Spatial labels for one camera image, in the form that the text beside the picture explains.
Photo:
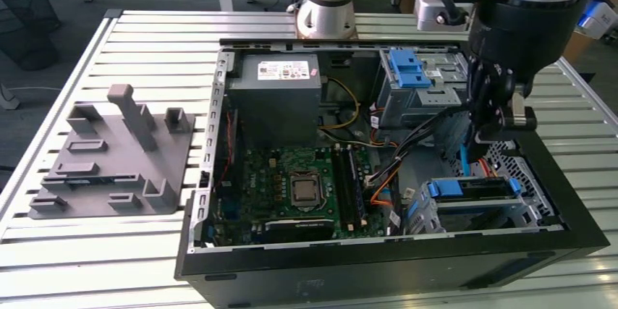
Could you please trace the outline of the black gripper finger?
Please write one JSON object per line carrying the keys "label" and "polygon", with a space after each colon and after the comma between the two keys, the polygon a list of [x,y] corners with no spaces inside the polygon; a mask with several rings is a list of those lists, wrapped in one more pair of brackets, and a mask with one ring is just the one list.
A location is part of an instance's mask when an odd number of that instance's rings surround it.
{"label": "black gripper finger", "polygon": [[469,126],[465,134],[468,159],[485,155],[489,143],[495,140],[495,121],[491,94],[493,92],[491,65],[481,59],[469,62],[468,97]]}
{"label": "black gripper finger", "polygon": [[484,142],[505,141],[519,133],[536,129],[536,116],[525,106],[525,97],[532,91],[532,80],[520,81],[505,68],[491,66],[488,70],[488,91],[484,93]]}

